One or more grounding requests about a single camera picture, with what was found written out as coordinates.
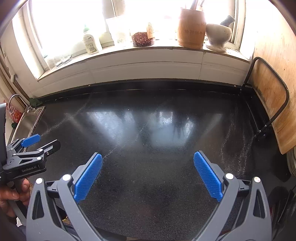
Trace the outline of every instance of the black countertop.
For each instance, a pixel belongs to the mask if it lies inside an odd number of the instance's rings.
[[[193,238],[217,204],[193,165],[198,150],[237,178],[259,176],[267,195],[296,183],[275,136],[253,140],[249,111],[237,95],[111,91],[45,104],[35,130],[41,142],[31,148],[54,139],[62,147],[48,158],[47,171],[31,180],[57,180],[99,152],[102,170],[80,206],[106,231]]]

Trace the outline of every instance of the faucet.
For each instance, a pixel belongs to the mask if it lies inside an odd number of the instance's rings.
[[[8,102],[8,110],[9,110],[9,112],[11,112],[11,109],[10,109],[10,102],[11,102],[11,100],[12,100],[14,97],[16,97],[16,96],[18,96],[18,97],[20,98],[20,100],[24,103],[24,105],[26,106],[25,111],[28,113],[28,112],[32,109],[32,107],[29,106],[29,105],[23,100],[23,98],[22,98],[19,94],[14,94],[14,95],[12,95],[12,96],[10,97],[9,102]]]

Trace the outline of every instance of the blue gripper pad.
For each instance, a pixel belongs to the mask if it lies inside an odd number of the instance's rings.
[[[100,154],[96,154],[77,180],[74,186],[74,199],[77,203],[86,198],[91,186],[102,168],[102,165],[102,156]]]
[[[222,184],[213,169],[207,163],[207,160],[197,151],[194,154],[193,162],[211,197],[216,198],[217,201],[220,202],[223,197]]]
[[[33,135],[31,137],[28,137],[28,138],[24,139],[22,141],[21,145],[22,145],[22,147],[28,147],[28,146],[31,146],[31,145],[39,142],[40,139],[41,139],[41,137],[38,134],[36,134],[36,135]]]

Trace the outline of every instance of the silver screw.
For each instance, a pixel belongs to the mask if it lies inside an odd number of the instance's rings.
[[[64,176],[63,176],[63,180],[64,181],[69,181],[71,179],[71,175],[70,174],[65,174]]]
[[[227,179],[231,180],[231,179],[233,179],[233,174],[231,174],[231,173],[226,173],[226,174],[225,174],[225,177],[226,177]]]
[[[261,181],[261,179],[259,177],[254,177],[254,181],[259,183]]]
[[[42,182],[43,182],[42,178],[37,178],[37,179],[36,179],[36,183],[37,183],[37,184],[40,184],[40,183],[42,183]]]

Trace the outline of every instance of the wooden utensil holder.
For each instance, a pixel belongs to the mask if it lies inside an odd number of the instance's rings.
[[[201,49],[205,39],[205,13],[181,9],[177,30],[178,44],[191,49]]]

